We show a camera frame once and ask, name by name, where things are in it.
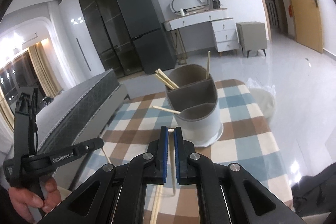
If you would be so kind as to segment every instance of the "gray refrigerator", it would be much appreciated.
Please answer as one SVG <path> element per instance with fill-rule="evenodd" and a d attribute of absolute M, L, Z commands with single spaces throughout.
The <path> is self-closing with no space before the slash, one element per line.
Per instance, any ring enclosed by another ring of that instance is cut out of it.
<path fill-rule="evenodd" d="M 176 54 L 158 0 L 117 0 L 146 74 L 175 67 Z"/>

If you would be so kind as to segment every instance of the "gray mattress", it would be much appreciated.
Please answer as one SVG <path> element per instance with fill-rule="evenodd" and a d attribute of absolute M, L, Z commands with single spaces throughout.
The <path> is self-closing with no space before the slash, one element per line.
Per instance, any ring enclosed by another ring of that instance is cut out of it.
<path fill-rule="evenodd" d="M 38 154 L 72 145 L 90 118 L 118 86 L 114 71 L 109 70 L 55 97 L 36 116 Z"/>

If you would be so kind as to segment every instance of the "finger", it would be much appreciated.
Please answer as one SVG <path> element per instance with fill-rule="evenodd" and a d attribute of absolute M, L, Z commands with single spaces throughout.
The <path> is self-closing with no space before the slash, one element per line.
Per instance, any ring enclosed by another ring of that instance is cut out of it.
<path fill-rule="evenodd" d="M 28 222 L 34 223 L 35 220 L 29 211 L 27 204 L 32 207 L 41 208 L 43 206 L 43 201 L 27 189 L 10 187 L 8 194 L 14 210 Z"/>
<path fill-rule="evenodd" d="M 28 221 L 29 223 L 34 223 L 35 219 L 33 217 L 33 215 L 31 214 L 31 212 L 28 209 L 28 206 L 22 203 L 18 203 L 18 202 L 13 202 L 13 208 L 14 210 L 26 221 Z"/>
<path fill-rule="evenodd" d="M 48 193 L 46 200 L 44 201 L 43 211 L 46 213 L 55 208 L 61 202 L 61 194 L 58 190 Z"/>
<path fill-rule="evenodd" d="M 51 177 L 50 179 L 47 180 L 44 187 L 47 190 L 47 192 L 53 192 L 57 189 L 57 183 L 55 179 Z"/>
<path fill-rule="evenodd" d="M 38 195 L 34 194 L 26 188 L 18 189 L 15 187 L 10 187 L 8 194 L 11 200 L 22 204 L 27 204 L 28 206 L 34 208 L 42 208 L 44 204 L 43 200 Z"/>

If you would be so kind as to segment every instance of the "plaid tablecloth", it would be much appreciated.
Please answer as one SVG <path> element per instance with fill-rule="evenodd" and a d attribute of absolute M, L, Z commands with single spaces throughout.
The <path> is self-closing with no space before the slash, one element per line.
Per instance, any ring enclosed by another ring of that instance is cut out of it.
<path fill-rule="evenodd" d="M 291 207 L 292 193 L 278 145 L 248 88 L 238 80 L 218 81 L 216 86 L 223 135 L 212 146 L 197 148 L 196 151 L 223 165 L 239 163 Z M 104 148 L 114 165 L 128 163 L 144 153 L 147 145 L 158 139 L 161 126 L 177 126 L 171 113 L 149 108 L 151 105 L 169 107 L 165 93 L 132 99 L 117 112 L 103 136 Z M 97 150 L 88 161 L 80 181 L 87 179 L 106 162 L 103 152 Z M 176 184 L 176 178 L 172 179 L 168 157 L 167 183 L 157 223 L 199 223 L 196 187 L 177 185 L 173 194 L 173 183 Z M 144 223 L 149 223 L 155 190 L 156 185 L 147 186 Z"/>

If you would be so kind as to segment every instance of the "window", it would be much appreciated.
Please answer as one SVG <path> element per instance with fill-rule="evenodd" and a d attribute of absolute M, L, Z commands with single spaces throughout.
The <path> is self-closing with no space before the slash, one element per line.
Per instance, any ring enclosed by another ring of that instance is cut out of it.
<path fill-rule="evenodd" d="M 43 108 L 45 93 L 37 78 L 28 51 L 0 69 L 0 87 L 12 112 L 15 112 L 18 90 L 22 86 L 38 86 L 36 113 Z"/>

